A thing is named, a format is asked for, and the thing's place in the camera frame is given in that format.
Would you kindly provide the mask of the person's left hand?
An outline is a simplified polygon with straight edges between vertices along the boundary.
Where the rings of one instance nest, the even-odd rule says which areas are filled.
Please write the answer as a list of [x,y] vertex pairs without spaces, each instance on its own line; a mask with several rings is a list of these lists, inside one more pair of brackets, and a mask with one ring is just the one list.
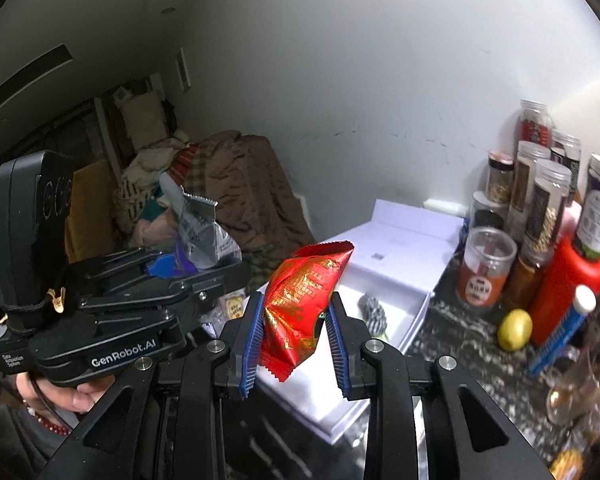
[[[50,405],[56,410],[63,410],[73,413],[86,413],[94,404],[104,395],[109,387],[114,383],[114,376],[106,376],[78,385],[76,388],[58,387],[49,382],[46,378],[38,378],[35,382]],[[38,414],[43,415],[50,411],[45,407],[41,397],[36,393],[32,379],[27,373],[21,373],[15,379],[16,388],[27,403],[27,406],[33,408]]]

